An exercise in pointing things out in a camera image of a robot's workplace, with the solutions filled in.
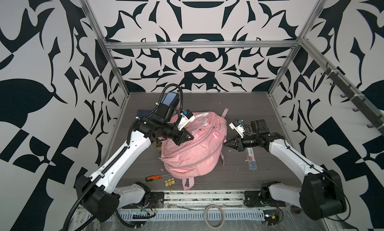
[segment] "black and white patterned wall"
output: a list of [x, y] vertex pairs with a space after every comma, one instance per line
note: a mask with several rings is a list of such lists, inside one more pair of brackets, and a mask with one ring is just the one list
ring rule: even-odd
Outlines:
[[[384, 0], [328, 0], [308, 35], [330, 62], [384, 110]], [[337, 171], [351, 202], [344, 228], [384, 228], [384, 137], [301, 49], [273, 93], [294, 146]], [[348, 211], [340, 214], [344, 219]]]
[[[110, 42], [295, 40], [316, 1], [89, 0]], [[185, 91], [267, 91], [287, 50], [180, 48], [113, 55], [130, 91], [161, 91], [169, 83]]]
[[1, 230], [60, 230], [124, 93], [78, 0], [0, 0]]

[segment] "backpack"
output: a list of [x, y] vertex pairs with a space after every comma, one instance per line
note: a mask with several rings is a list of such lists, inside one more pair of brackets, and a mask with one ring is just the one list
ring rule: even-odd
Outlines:
[[[161, 161], [166, 170], [175, 178], [182, 179], [185, 191], [195, 184], [194, 177], [209, 173], [214, 169], [218, 158], [223, 159], [221, 152], [227, 135], [227, 121], [224, 119], [228, 109], [218, 116], [214, 112], [193, 113], [195, 120], [185, 128], [194, 139], [177, 146], [172, 139], [163, 141], [161, 145]], [[170, 123], [177, 120], [173, 116]]]

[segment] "orange screwdriver handle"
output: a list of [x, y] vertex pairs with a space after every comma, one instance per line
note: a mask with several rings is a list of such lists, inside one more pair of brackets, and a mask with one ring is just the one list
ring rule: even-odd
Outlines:
[[153, 181], [153, 180], [156, 180], [156, 179], [159, 179], [159, 178], [161, 178], [161, 175], [149, 176], [149, 177], [145, 178], [145, 181], [149, 182], [149, 181]]

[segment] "dark wooden tabletop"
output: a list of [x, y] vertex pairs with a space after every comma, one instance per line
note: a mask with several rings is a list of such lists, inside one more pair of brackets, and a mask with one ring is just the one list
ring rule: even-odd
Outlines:
[[[128, 129], [136, 117], [137, 110], [152, 110], [159, 97], [159, 93], [131, 93], [110, 155], [127, 139]], [[243, 119], [246, 124], [250, 124], [253, 120], [265, 119], [270, 132], [279, 132], [283, 135], [266, 93], [184, 93], [183, 108], [190, 109], [192, 112], [213, 111], [219, 115], [224, 108], [228, 108], [229, 112], [225, 118], [227, 124], [235, 119]], [[236, 131], [228, 127], [227, 139], [235, 135], [237, 135]], [[253, 151], [257, 164], [256, 170], [249, 169], [246, 152], [223, 147], [225, 165], [223, 166], [222, 160], [219, 159], [212, 172], [195, 177], [193, 189], [254, 189], [270, 181], [280, 181], [286, 185], [301, 187], [300, 180], [277, 157], [263, 148], [254, 147]], [[127, 186], [141, 181], [152, 190], [167, 189], [164, 181], [170, 176], [145, 182], [147, 176], [167, 174], [163, 162], [159, 159], [160, 156], [161, 153], [157, 151], [155, 143], [152, 143], [134, 161], [118, 186]], [[174, 188], [182, 190], [181, 180], [175, 180]]]

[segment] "pink strap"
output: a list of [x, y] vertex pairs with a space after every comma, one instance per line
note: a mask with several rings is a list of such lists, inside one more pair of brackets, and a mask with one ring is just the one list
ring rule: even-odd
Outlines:
[[220, 152], [220, 157], [221, 157], [221, 159], [223, 159], [223, 166], [224, 166], [224, 155], [223, 155], [223, 152]]
[[195, 185], [195, 178], [189, 178], [189, 187], [186, 187], [185, 184], [187, 183], [186, 179], [182, 180], [184, 191], [188, 191], [190, 188], [192, 188]]
[[221, 114], [221, 117], [222, 117], [222, 118], [225, 118], [225, 116], [226, 116], [227, 113], [228, 113], [228, 110], [229, 110], [229, 109], [227, 109], [227, 108], [224, 109], [223, 114]]

